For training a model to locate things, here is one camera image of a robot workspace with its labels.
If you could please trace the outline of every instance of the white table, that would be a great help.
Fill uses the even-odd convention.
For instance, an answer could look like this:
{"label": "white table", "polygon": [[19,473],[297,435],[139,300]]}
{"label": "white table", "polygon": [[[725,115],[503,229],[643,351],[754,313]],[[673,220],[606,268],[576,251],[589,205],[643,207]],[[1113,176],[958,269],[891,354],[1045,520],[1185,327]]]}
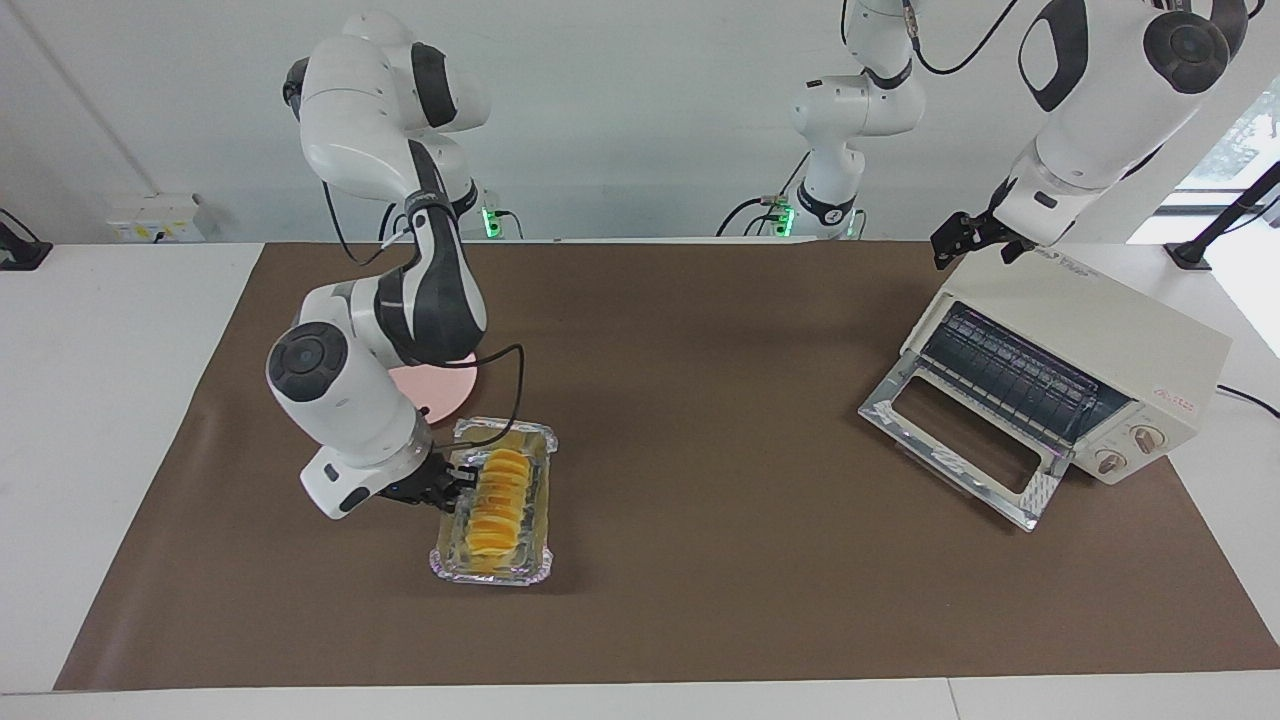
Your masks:
{"label": "white table", "polygon": [[[1280,396],[1280,360],[1212,275],[1174,269],[1158,247],[1065,250],[1230,334],[1222,382]],[[61,246],[37,273],[0,274],[0,717],[1280,716],[1280,671],[52,694],[260,251]],[[1280,637],[1280,425],[1225,396],[1206,413],[1172,461]]]}

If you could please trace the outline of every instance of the window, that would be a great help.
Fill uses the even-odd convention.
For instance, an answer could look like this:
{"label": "window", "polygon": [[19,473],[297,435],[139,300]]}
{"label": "window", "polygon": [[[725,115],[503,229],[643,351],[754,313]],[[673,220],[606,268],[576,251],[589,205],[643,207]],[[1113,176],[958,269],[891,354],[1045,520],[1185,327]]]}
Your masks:
{"label": "window", "polygon": [[1280,77],[1178,183],[1162,210],[1224,208],[1280,160]]}

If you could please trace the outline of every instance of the power outlet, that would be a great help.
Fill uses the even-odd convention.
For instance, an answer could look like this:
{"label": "power outlet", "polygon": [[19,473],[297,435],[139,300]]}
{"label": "power outlet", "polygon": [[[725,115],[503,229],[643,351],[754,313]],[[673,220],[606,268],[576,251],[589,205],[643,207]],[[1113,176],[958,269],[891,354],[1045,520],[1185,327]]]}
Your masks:
{"label": "power outlet", "polygon": [[488,188],[481,190],[475,208],[458,218],[462,240],[466,242],[502,240],[502,218],[493,214],[495,208],[502,208],[498,193]]}
{"label": "power outlet", "polygon": [[193,195],[113,197],[106,223],[122,242],[205,242],[218,233]]}

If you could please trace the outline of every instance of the pink plate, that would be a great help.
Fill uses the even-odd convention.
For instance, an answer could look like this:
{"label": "pink plate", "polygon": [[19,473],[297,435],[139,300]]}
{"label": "pink plate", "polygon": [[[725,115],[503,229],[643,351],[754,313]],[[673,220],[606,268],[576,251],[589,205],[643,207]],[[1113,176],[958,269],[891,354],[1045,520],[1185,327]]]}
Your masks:
{"label": "pink plate", "polygon": [[[475,360],[468,355],[465,361]],[[415,407],[426,407],[426,421],[435,424],[448,418],[471,396],[476,386],[475,368],[444,369],[430,365],[396,368],[392,379]]]}

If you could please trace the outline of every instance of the white wall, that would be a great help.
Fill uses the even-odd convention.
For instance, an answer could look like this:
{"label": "white wall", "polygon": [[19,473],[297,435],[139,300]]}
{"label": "white wall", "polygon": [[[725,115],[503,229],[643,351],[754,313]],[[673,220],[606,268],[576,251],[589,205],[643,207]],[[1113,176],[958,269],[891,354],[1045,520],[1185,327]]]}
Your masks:
{"label": "white wall", "polygon": [[[796,88],[819,74],[856,72],[840,46],[835,0],[374,3],[488,81],[493,119],[457,140],[475,174],[540,237],[714,232],[739,200],[776,191],[804,152],[786,113]],[[233,240],[330,237],[280,82],[294,59],[365,3],[4,4],[29,24],[156,187],[198,192]],[[914,133],[863,143],[868,236],[923,237],[952,210],[986,206],[1042,120],[1012,60],[1041,5],[1021,4],[965,72],[924,77],[929,109]],[[931,4],[922,18],[925,53],[934,64],[951,64],[1002,6]],[[1280,73],[1280,45],[1268,42],[1277,29],[1280,8],[1268,8],[1215,105],[1091,209],[1075,240],[1123,241],[1151,214]],[[134,190],[136,173],[93,133],[67,127],[88,115],[68,118],[67,92],[41,91],[47,70],[3,54],[0,60],[0,111],[10,126],[0,132],[15,132],[26,165],[41,167],[45,184],[61,188],[28,193],[22,209],[32,223],[61,228],[69,220],[56,215],[76,205],[74,227],[60,236],[104,237],[90,220],[99,217],[93,199]],[[12,92],[20,97],[20,117],[10,117]],[[5,201],[20,184],[14,174],[6,160]],[[339,208],[349,234],[372,231],[378,208],[353,200]]]}

